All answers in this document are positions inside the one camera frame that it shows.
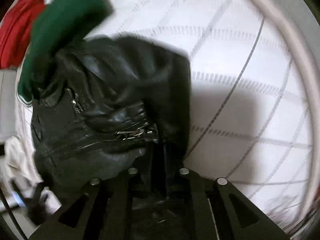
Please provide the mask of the green striped-cuff sweater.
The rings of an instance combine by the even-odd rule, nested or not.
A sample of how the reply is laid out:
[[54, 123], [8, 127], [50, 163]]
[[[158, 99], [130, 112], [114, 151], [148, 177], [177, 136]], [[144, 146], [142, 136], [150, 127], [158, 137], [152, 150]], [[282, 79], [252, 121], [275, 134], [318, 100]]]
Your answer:
[[55, 75], [50, 61], [73, 42], [81, 41], [112, 12], [108, 0], [52, 0], [31, 28], [30, 44], [22, 64], [17, 96], [31, 105]]

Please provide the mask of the red garment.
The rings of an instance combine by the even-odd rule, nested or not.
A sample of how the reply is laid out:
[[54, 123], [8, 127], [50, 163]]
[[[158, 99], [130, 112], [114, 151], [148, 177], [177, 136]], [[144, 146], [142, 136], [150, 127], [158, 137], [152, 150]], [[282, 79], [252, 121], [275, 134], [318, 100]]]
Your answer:
[[18, 0], [1, 24], [1, 68], [18, 67], [30, 43], [33, 22], [43, 12], [44, 0]]

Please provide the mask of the cream white hoodie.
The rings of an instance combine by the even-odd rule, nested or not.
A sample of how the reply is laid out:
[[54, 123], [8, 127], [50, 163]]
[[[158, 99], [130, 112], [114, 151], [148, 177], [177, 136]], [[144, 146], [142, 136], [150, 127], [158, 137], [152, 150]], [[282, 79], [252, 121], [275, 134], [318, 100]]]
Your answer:
[[33, 142], [12, 136], [4, 144], [4, 170], [9, 179], [22, 177], [31, 185], [42, 181], [34, 162]]

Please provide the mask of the patterned white pink bedspread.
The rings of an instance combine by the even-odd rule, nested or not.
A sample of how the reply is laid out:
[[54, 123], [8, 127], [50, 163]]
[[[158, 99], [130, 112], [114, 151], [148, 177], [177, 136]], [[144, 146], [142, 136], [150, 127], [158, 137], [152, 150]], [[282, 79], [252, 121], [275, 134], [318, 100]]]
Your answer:
[[[108, 1], [111, 14], [64, 48], [132, 36], [176, 49], [190, 63], [187, 151], [172, 174], [162, 152], [130, 167], [138, 170], [132, 239], [186, 239], [176, 206], [181, 168], [226, 178], [289, 239], [319, 239], [319, 122], [304, 75], [309, 64], [266, 8], [254, 0]], [[84, 186], [65, 203], [45, 187], [47, 220]]]

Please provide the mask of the black leather jacket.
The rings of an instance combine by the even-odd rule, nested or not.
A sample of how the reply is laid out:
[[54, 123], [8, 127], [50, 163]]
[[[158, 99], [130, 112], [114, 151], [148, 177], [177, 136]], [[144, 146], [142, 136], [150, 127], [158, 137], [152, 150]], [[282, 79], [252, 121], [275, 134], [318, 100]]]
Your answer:
[[132, 36], [61, 49], [56, 75], [33, 101], [36, 169], [62, 203], [92, 178], [107, 180], [165, 155], [181, 165], [190, 131], [190, 63], [184, 53]]

